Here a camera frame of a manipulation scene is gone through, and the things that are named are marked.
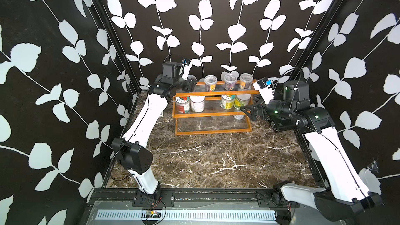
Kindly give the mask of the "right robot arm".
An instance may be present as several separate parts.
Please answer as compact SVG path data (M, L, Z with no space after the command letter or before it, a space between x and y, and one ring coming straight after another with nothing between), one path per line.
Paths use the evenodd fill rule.
M312 146L328 181L323 188L278 184L274 193L277 202L304 204L332 222L356 217L382 204L380 194L370 190L356 173L329 112L311 107L307 83L285 82L278 100L274 84L267 78L254 82L253 87L261 97L256 104L242 106L241 111L252 120L267 120L276 132L293 129L301 144Z

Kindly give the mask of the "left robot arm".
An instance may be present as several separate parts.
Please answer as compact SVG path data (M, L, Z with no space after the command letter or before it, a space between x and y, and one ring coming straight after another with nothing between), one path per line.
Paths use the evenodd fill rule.
M111 143L114 158L134 177L139 190L155 200L160 198L161 186L151 169L153 154L146 149L150 134L176 92L193 92L196 84L197 78L193 75L179 79L160 75L148 89L144 106L133 125L123 137Z

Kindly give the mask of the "red label large jar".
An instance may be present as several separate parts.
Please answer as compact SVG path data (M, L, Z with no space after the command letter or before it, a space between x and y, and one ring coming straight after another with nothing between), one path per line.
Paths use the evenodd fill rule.
M190 98L181 96L175 98L176 109L178 113L185 114L190 111Z

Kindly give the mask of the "small seed jar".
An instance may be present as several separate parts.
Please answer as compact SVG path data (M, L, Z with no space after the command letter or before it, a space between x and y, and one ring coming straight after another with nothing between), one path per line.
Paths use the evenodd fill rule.
M204 78L204 82L205 82L206 91L213 92L213 91L215 91L218 79L214 75L207 75Z
M247 90L251 87L251 84L253 82L253 76L248 73L243 73L240 75L240 88L243 90Z
M227 91L231 91L234 89L237 82L237 77L233 74L226 74L224 76L224 87Z

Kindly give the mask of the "white large jar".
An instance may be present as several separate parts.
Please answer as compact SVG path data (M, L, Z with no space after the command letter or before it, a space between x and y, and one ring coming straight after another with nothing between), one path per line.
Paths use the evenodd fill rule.
M205 96L191 96L190 105L193 112L203 112L205 109Z

